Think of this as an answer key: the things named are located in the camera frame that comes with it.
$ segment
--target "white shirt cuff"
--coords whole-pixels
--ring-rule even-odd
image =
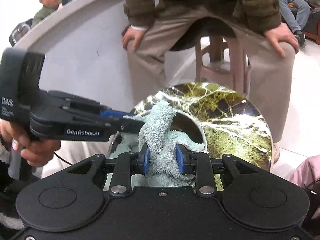
[[[148,29],[148,27],[133,26],[133,25],[131,25],[131,28],[137,31],[146,31]]]

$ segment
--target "light green towel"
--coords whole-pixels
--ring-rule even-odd
[[[132,187],[182,187],[191,186],[195,181],[193,175],[181,175],[176,161],[175,147],[182,144],[191,151],[204,150],[204,144],[198,144],[190,140],[189,136],[180,131],[170,131],[172,119],[176,114],[168,102],[162,100],[156,103],[150,114],[133,119],[145,122],[139,135],[122,133],[122,142],[117,146],[110,158],[116,158],[120,153],[140,151],[147,142],[150,149],[149,172],[146,175],[134,175],[131,177]],[[111,176],[108,176],[106,188],[110,184]]]

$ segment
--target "beige shoe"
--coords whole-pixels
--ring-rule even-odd
[[[280,157],[279,147],[276,143],[274,143],[272,148],[273,163],[276,163],[279,160],[279,157]]]

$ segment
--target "blue gripper pad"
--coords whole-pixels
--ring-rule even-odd
[[[149,170],[149,162],[150,162],[150,150],[149,150],[149,147],[148,147],[148,149],[147,149],[146,152],[144,153],[143,172],[144,172],[145,174],[148,173],[148,170]]]
[[[127,116],[135,116],[135,114],[129,114],[129,113],[126,113],[126,112],[121,112],[121,111],[115,111],[115,110],[105,110],[103,111],[100,116],[112,116],[112,117],[118,117],[118,118],[122,118],[124,117],[125,115]]]
[[[177,158],[180,174],[183,174],[184,173],[183,154],[178,145],[176,145],[176,158]]]

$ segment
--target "green marble surface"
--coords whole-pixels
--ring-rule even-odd
[[[205,134],[211,158],[229,153],[270,170],[270,130],[257,108],[244,96],[217,84],[185,83],[149,96],[133,112],[148,111],[163,99],[196,120]],[[222,190],[219,176],[216,179],[218,189]]]

